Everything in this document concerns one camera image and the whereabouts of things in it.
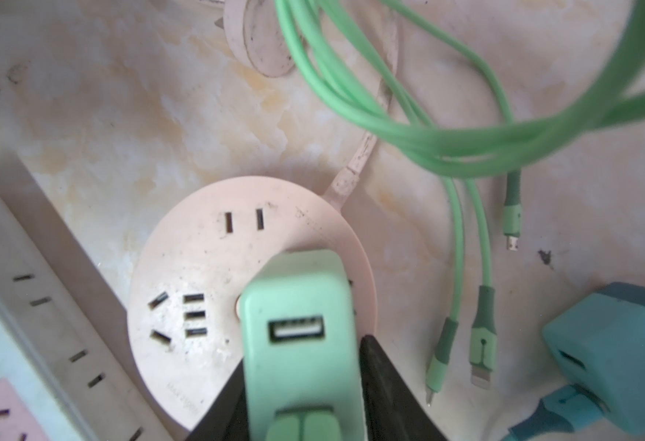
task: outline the marble pattern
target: marble pattern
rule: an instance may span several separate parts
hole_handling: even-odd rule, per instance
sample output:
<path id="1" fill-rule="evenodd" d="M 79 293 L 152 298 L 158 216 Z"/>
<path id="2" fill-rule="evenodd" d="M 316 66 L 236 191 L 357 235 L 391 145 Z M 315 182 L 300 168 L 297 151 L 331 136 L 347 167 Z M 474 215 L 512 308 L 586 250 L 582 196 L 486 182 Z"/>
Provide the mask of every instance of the marble pattern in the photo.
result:
<path id="1" fill-rule="evenodd" d="M 552 114 L 590 84 L 627 0 L 412 0 L 487 59 L 519 119 Z M 378 12 L 373 0 L 353 5 Z M 327 110 L 297 72 L 244 68 L 195 0 L 0 0 L 0 151 L 14 150 L 122 303 L 139 251 L 170 208 L 218 179 L 266 174 L 318 193 L 361 130 Z M 375 30 L 374 14 L 363 23 Z M 330 29 L 373 89 L 378 77 Z M 399 77 L 443 126 L 499 121 L 483 78 L 404 23 Z M 645 75 L 635 90 L 645 88 Z M 398 106 L 392 113 L 401 119 Z M 494 388 L 468 381 L 479 256 L 468 218 L 460 331 L 433 420 L 453 440 L 499 439 L 561 383 L 538 330 L 613 280 L 645 284 L 645 122 L 580 138 L 524 172 L 520 251 L 503 249 L 503 180 L 480 187 L 498 287 Z M 379 287 L 380 340 L 420 398 L 450 307 L 452 238 L 439 180 L 381 146 L 343 214 Z M 551 251 L 545 265 L 538 250 Z M 628 437 L 600 423 L 572 439 Z"/>

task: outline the green power adapter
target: green power adapter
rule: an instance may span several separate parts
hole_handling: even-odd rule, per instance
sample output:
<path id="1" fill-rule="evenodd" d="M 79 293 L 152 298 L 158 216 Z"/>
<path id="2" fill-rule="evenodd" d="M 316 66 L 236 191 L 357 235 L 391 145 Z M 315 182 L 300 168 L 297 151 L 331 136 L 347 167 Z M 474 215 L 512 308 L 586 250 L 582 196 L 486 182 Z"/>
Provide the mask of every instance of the green power adapter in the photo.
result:
<path id="1" fill-rule="evenodd" d="M 359 441 L 352 293 L 330 250 L 274 256 L 240 297 L 252 441 Z"/>

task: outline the power outlet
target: power outlet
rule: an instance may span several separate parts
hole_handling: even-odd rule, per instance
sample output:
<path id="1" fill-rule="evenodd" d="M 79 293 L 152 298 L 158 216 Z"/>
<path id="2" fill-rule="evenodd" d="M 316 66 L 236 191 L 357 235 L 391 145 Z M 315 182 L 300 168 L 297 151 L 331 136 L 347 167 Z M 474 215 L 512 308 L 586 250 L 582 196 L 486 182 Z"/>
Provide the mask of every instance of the power outlet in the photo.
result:
<path id="1" fill-rule="evenodd" d="M 161 406 L 193 429 L 242 358 L 239 295 L 285 251 L 327 248 L 352 286 L 359 338 L 376 328 L 369 260 L 342 215 L 280 179 L 212 183 L 166 215 L 134 270 L 128 330 L 139 372 Z"/>
<path id="2" fill-rule="evenodd" d="M 5 378 L 0 380 L 0 441 L 48 441 L 48 437 Z"/>

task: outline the pink outlet panel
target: pink outlet panel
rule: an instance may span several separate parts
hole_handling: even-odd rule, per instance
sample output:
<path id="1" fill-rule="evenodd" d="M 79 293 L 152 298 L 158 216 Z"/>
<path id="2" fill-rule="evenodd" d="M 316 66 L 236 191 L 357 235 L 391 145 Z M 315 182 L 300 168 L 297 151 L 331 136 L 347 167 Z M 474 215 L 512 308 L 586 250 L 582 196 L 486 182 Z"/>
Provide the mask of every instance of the pink outlet panel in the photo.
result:
<path id="1" fill-rule="evenodd" d="M 0 441 L 49 441 L 5 378 L 0 380 Z"/>

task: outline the blue charger's usb port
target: blue charger's usb port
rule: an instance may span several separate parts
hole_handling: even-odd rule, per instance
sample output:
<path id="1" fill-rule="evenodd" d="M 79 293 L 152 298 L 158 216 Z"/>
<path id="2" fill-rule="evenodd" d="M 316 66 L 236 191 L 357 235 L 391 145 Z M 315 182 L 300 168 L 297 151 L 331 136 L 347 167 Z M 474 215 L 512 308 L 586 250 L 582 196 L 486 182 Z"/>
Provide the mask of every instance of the blue charger's usb port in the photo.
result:
<path id="1" fill-rule="evenodd" d="M 272 343 L 322 338 L 325 338 L 322 315 L 269 322 L 269 339 Z"/>

